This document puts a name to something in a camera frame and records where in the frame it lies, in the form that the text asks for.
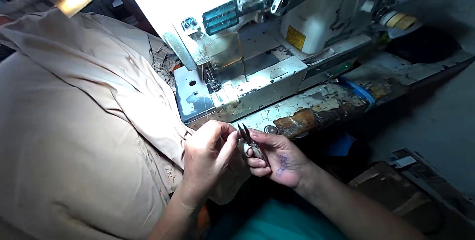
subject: green fabric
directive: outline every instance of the green fabric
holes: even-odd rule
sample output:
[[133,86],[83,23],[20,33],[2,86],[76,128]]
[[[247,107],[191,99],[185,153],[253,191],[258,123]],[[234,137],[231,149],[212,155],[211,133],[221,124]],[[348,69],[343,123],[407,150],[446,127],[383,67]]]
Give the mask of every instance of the green fabric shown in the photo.
[[223,219],[211,231],[207,240],[343,240],[347,239],[317,209],[303,211],[294,204],[283,204],[270,199],[237,230],[234,235],[226,235],[229,223],[236,216],[224,215]]

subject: scissors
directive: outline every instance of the scissors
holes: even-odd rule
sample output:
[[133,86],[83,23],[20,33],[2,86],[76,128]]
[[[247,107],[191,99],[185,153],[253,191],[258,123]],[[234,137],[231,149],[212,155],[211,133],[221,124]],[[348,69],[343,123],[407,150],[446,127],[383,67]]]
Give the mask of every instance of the scissors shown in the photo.
[[254,157],[264,160],[266,166],[270,167],[269,160],[267,159],[264,152],[262,152],[262,150],[259,148],[258,143],[252,140],[246,125],[242,123],[242,126],[244,127],[244,129],[242,129],[239,124],[237,124],[237,127],[239,128],[239,133],[241,133],[241,137],[243,137],[247,145],[251,147],[252,152],[254,153]]

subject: person's left hand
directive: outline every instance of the person's left hand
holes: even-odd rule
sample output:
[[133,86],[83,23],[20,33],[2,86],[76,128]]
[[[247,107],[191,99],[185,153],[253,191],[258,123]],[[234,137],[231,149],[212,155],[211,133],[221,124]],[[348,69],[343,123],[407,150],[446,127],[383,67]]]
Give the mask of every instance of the person's left hand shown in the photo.
[[231,124],[211,120],[186,141],[185,170],[179,189],[183,204],[196,208],[206,200],[226,170],[238,137]]

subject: garment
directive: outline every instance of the garment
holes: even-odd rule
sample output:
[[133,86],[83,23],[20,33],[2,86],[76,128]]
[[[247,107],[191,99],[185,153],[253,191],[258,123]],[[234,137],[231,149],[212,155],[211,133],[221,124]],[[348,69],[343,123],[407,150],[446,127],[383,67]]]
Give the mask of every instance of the garment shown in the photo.
[[304,212],[274,199],[264,203],[236,232],[235,213],[226,213],[206,240],[347,240],[324,214],[313,206]]
[[[0,27],[0,218],[39,239],[144,239],[194,132],[151,67],[161,39],[58,9]],[[212,199],[250,175],[234,159]]]

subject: sewing machine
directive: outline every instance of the sewing machine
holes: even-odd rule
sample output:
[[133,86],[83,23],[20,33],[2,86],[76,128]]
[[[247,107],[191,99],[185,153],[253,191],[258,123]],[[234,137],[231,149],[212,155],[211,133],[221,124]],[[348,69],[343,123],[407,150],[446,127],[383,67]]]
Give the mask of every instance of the sewing machine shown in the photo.
[[182,121],[235,121],[353,68],[376,34],[415,18],[396,0],[136,0],[185,67]]

